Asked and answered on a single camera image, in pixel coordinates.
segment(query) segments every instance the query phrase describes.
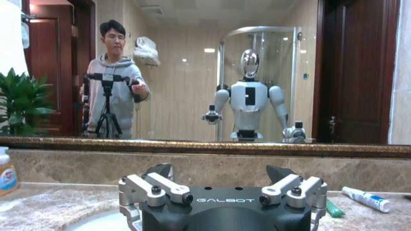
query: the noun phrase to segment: marble backsplash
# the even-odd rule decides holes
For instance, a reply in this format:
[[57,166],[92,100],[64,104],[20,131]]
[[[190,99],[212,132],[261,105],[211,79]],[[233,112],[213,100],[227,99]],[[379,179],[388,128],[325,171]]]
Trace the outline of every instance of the marble backsplash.
[[377,192],[411,192],[411,160],[300,158],[212,154],[101,153],[9,150],[18,179],[25,182],[117,184],[121,176],[141,174],[172,163],[174,181],[186,186],[265,186],[265,165],[324,178],[329,190],[343,186]]

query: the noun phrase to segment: wooden door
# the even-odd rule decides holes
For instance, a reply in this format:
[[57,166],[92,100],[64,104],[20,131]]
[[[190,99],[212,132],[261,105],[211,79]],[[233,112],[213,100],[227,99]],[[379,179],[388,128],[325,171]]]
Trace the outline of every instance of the wooden door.
[[319,141],[387,143],[397,0],[324,8]]
[[46,75],[53,109],[50,124],[45,128],[49,135],[72,136],[72,6],[36,5],[30,14],[30,74],[40,78]]

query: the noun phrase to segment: chrome robot head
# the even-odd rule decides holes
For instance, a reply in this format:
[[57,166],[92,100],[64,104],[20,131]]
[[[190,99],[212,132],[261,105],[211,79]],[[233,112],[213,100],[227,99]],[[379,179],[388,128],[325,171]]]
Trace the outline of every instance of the chrome robot head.
[[257,67],[259,54],[252,49],[247,49],[241,55],[240,60],[241,74],[244,75],[244,78],[252,79],[256,77]]

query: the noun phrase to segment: potted plant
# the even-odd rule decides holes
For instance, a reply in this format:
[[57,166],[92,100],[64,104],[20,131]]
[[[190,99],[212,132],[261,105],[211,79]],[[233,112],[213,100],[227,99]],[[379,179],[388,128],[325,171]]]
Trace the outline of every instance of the potted plant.
[[0,73],[0,132],[2,135],[29,136],[40,134],[38,124],[44,123],[52,112],[45,84],[33,77],[16,75],[10,69]]

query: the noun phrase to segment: man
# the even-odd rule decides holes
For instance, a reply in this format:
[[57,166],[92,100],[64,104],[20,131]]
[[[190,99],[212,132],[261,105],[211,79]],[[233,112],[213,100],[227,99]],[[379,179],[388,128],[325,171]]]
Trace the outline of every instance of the man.
[[[130,138],[133,123],[133,99],[138,101],[148,100],[150,92],[141,77],[141,72],[130,58],[122,56],[122,48],[125,44],[125,29],[122,25],[109,20],[100,25],[101,42],[105,45],[106,53],[101,54],[97,59],[92,60],[88,65],[88,74],[101,74],[100,76],[121,76],[129,77],[130,81],[138,84],[130,87],[125,82],[114,81],[112,83],[112,96],[109,97],[110,113],[116,115],[124,139]],[[105,112],[105,96],[101,80],[90,78],[89,80],[89,122],[88,133],[96,133],[96,127],[101,113]],[[117,134],[113,125],[109,131]],[[100,128],[98,134],[105,136],[105,121]]]

